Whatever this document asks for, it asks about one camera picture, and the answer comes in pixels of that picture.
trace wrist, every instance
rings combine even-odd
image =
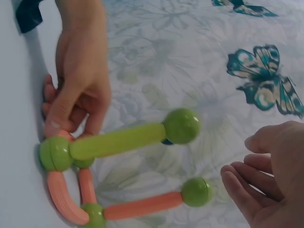
[[[86,28],[106,21],[106,12],[100,0],[55,0],[62,19],[63,30]]]

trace teal butterfly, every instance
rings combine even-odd
[[[267,10],[263,6],[249,6],[246,5],[243,0],[211,0],[213,6],[227,6],[233,5],[233,10],[236,13],[250,15],[253,17],[277,17],[276,14]]]
[[[254,104],[262,111],[276,105],[281,114],[302,118],[303,103],[291,79],[278,74],[279,64],[280,54],[275,45],[256,46],[253,54],[243,49],[229,54],[227,73],[249,80],[237,88],[244,91],[247,104]]]

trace pink curved rod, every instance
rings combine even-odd
[[[134,202],[117,204],[104,209],[106,220],[130,219],[168,210],[182,204],[180,192],[169,192]]]
[[[87,224],[90,220],[89,215],[71,199],[63,173],[50,171],[47,181],[49,193],[60,214],[77,225]]]
[[[65,139],[69,140],[70,142],[73,142],[75,140],[75,138],[69,132],[64,131],[64,130],[61,130],[58,133],[58,136],[65,138]]]
[[[79,170],[82,203],[97,203],[90,169]]]

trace fabric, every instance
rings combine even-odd
[[[102,133],[162,121],[177,107],[202,118],[188,146],[161,143],[96,160],[98,201],[109,206],[210,180],[212,202],[109,222],[108,228],[246,228],[220,177],[249,153],[260,127],[301,121],[304,27],[301,1],[104,0],[112,105]]]

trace hand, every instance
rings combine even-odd
[[[107,33],[102,16],[73,29],[65,28],[60,35],[56,52],[58,89],[51,76],[46,77],[44,85],[47,137],[57,135],[60,129],[76,131],[87,115],[82,136],[100,131],[111,101]]]
[[[304,227],[304,124],[263,127],[245,146],[255,154],[224,166],[221,176],[251,228]]]

